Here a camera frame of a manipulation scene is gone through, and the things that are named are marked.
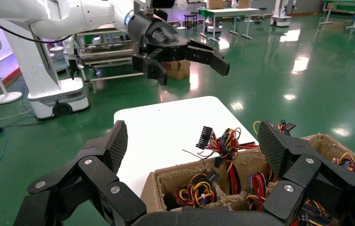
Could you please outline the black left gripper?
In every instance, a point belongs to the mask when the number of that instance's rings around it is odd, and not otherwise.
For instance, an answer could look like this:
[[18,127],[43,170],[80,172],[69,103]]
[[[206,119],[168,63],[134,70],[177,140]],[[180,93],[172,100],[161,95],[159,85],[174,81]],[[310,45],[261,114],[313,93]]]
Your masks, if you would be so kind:
[[213,47],[195,40],[183,38],[169,23],[143,12],[134,14],[128,25],[128,36],[133,41],[132,69],[167,84],[167,71],[161,62],[186,59],[209,65],[221,76],[227,76],[230,64]]

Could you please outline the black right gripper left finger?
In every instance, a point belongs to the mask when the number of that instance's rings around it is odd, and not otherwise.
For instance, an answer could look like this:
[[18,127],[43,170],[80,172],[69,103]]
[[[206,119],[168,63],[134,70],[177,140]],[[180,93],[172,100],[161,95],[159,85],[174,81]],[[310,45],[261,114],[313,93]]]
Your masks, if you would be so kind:
[[88,140],[66,165],[28,186],[27,224],[61,226],[90,202],[110,226],[130,226],[145,203],[117,176],[128,145],[127,126],[116,121],[104,137]]

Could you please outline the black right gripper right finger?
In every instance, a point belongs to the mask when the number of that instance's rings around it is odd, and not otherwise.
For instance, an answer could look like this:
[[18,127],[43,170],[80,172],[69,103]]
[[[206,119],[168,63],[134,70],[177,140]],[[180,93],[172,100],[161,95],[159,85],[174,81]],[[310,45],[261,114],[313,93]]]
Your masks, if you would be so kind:
[[321,204],[341,225],[355,225],[355,172],[333,163],[306,140],[282,133],[272,122],[260,123],[261,152],[278,183],[263,210],[292,224],[306,200]]

